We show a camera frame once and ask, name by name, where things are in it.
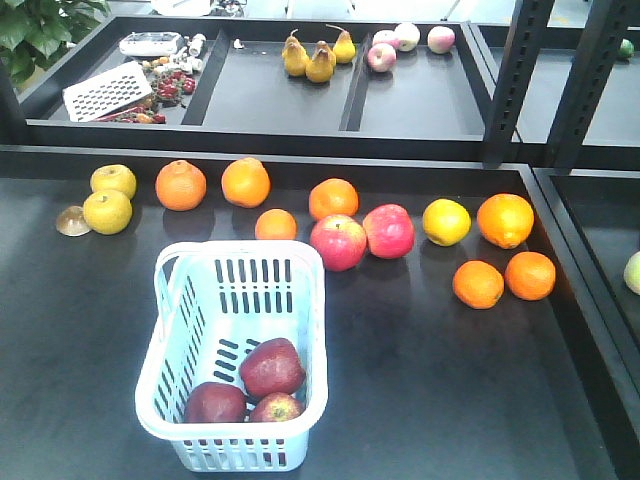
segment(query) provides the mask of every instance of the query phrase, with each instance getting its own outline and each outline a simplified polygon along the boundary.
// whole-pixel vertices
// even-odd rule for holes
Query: pear
[[[305,73],[313,83],[328,82],[333,75],[333,65],[331,65],[329,51],[324,48],[316,49],[311,61],[307,63]]]
[[[291,33],[289,34],[289,36],[287,37],[287,39],[284,41],[284,47],[282,47],[282,58],[284,58],[284,51],[287,49],[287,45],[289,45],[291,42],[293,43],[297,43],[298,45],[302,46],[302,44],[300,43],[300,40],[298,40],[295,36],[295,33],[298,31],[298,29],[294,29],[291,30]]]
[[[336,55],[336,62],[343,64],[349,63],[356,56],[356,46],[351,39],[351,34],[344,28],[338,27],[337,25],[329,25],[328,23],[326,25],[327,27],[340,30],[340,35],[338,35],[338,39],[333,46],[333,53]]]
[[[331,50],[331,47],[329,46],[329,44],[327,42],[325,42],[324,40],[319,40],[318,42],[316,42],[316,49],[313,52],[313,54],[315,55],[316,53],[318,53],[319,50],[326,50],[327,53],[329,54],[329,60],[331,61],[331,66],[335,67],[336,66],[336,54],[333,53],[333,50]]]
[[[292,77],[302,77],[305,74],[309,55],[302,45],[289,42],[282,51],[284,57],[284,69]]]

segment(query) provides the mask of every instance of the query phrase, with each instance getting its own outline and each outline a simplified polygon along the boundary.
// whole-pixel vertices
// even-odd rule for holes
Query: red apple
[[[407,211],[389,203],[371,210],[362,221],[369,251],[380,258],[400,258],[411,251],[415,229]]]
[[[306,378],[296,347],[288,339],[266,340],[240,364],[240,378],[247,393],[263,398],[270,393],[294,393]]]
[[[367,52],[367,63],[374,72],[387,72],[396,61],[396,49],[388,43],[377,43]]]
[[[185,423],[244,421],[247,409],[244,393],[235,385],[204,382],[189,394],[184,409]]]
[[[347,215],[329,215],[313,226],[309,243],[322,257],[324,268],[342,272],[355,267],[367,249],[362,226]]]
[[[304,405],[288,393],[270,393],[249,414],[250,422],[284,422],[299,417]]]

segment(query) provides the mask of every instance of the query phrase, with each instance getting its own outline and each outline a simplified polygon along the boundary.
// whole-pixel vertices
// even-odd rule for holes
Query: plastic container
[[[169,281],[167,271],[171,269]],[[305,458],[310,428],[327,403],[324,270],[297,241],[176,243],[158,256],[159,316],[136,386],[142,426],[169,440],[195,472],[287,471]],[[277,423],[181,423],[205,381],[244,390],[238,369],[259,342],[288,338],[307,371],[296,393],[306,409]],[[249,401],[248,411],[254,407]]]

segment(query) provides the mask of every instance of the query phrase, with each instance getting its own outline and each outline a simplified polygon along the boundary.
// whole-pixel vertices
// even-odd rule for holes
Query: lemon
[[[631,255],[624,267],[624,283],[636,295],[640,295],[640,252]]]
[[[129,199],[136,194],[136,176],[126,165],[104,165],[91,174],[91,191],[120,190]]]
[[[131,200],[119,190],[99,190],[87,197],[82,205],[87,225],[103,235],[124,230],[133,215]]]
[[[429,240],[449,247],[462,240],[471,229],[471,216],[466,208],[453,200],[439,198],[422,214],[422,227]]]

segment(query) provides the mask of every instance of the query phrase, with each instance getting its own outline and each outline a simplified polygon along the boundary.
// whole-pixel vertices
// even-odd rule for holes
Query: grater
[[[152,92],[142,66],[131,61],[65,88],[62,98],[72,122],[89,122]]]

